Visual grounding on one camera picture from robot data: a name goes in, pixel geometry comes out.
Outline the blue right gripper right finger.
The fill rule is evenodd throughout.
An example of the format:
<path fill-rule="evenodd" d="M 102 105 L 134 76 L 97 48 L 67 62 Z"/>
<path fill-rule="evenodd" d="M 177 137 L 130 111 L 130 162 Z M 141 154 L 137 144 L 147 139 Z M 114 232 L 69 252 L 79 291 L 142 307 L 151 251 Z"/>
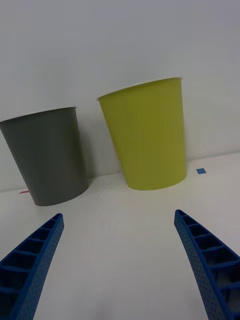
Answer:
<path fill-rule="evenodd" d="M 180 209 L 175 211 L 174 226 L 208 319 L 240 319 L 240 257 Z"/>

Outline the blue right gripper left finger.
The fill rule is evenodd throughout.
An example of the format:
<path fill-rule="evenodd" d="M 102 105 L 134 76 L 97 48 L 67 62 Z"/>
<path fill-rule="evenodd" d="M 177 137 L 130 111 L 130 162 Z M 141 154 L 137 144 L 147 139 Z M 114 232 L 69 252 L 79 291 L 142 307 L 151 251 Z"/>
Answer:
<path fill-rule="evenodd" d="M 32 320 L 39 303 L 64 218 L 56 214 L 0 262 L 0 318 Z"/>

